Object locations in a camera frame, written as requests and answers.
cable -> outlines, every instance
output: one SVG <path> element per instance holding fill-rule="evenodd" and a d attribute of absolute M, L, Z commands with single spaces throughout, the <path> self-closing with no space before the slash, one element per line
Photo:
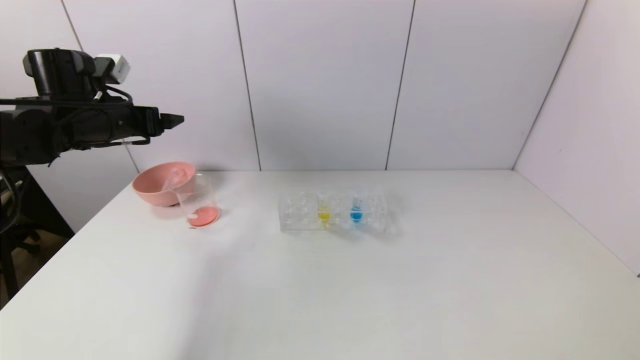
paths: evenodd
<path fill-rule="evenodd" d="M 55 123 L 56 127 L 60 127 L 63 125 L 67 125 L 67 122 L 71 122 L 72 120 L 75 120 L 78 116 L 82 115 L 83 113 L 86 113 L 87 111 L 89 111 L 88 109 L 78 109 L 73 111 L 72 113 L 70 113 L 69 115 L 63 117 L 62 119 L 60 119 L 60 121 Z"/>
<path fill-rule="evenodd" d="M 2 178 L 4 179 L 6 184 L 9 186 L 9 191 L 13 192 L 13 197 L 15 197 L 15 209 L 13 211 L 13 215 L 9 218 L 6 225 L 3 226 L 2 230 L 0 230 L 0 234 L 2 234 L 11 226 L 13 226 L 16 221 L 18 221 L 18 217 L 20 216 L 22 207 L 22 195 L 18 192 L 18 188 L 16 187 L 15 183 L 13 183 L 13 180 L 9 178 L 3 167 L 0 167 L 0 174 L 2 175 Z"/>
<path fill-rule="evenodd" d="M 124 108 L 133 105 L 133 97 L 126 92 L 116 89 L 112 86 L 106 86 L 107 90 L 111 90 L 127 100 L 122 102 L 81 102 L 81 101 L 57 101 L 57 100 L 36 100 L 36 99 L 0 99 L 0 105 L 26 105 L 26 106 L 62 106 L 67 108 L 87 108 L 87 109 L 113 109 Z"/>

glass beaker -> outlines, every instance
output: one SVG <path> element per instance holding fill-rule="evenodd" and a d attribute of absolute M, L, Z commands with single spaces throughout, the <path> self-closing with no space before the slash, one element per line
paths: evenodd
<path fill-rule="evenodd" d="M 213 185 L 206 175 L 197 173 L 193 176 L 192 181 L 174 191 L 190 225 L 208 225 L 220 216 L 220 209 L 216 205 L 213 193 Z"/>

white table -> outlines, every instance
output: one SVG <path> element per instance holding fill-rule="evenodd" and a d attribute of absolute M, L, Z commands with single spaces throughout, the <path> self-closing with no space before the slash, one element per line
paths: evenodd
<path fill-rule="evenodd" d="M 640 359 L 640 279 L 514 172 L 211 176 L 200 229 L 123 190 L 0 312 L 0 358 Z M 281 233 L 315 184 L 380 187 L 388 233 Z"/>

yellow liquid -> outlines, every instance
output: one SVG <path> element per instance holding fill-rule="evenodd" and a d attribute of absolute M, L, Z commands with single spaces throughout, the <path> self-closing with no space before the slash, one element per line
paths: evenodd
<path fill-rule="evenodd" d="M 321 223 L 329 224 L 329 220 L 331 220 L 331 211 L 328 206 L 320 205 L 318 207 L 318 218 Z"/>

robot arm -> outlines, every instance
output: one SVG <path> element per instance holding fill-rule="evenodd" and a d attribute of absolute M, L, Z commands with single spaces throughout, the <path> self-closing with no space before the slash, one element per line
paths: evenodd
<path fill-rule="evenodd" d="M 16 105 L 15 110 L 0 111 L 3 167 L 51 163 L 71 149 L 144 145 L 184 122 L 180 115 L 134 106 L 129 94 L 107 85 L 122 83 L 129 72 L 121 56 L 30 50 L 23 65 L 34 79 L 38 97 L 0 99 L 0 105 Z M 143 140 L 115 141 L 134 136 Z"/>

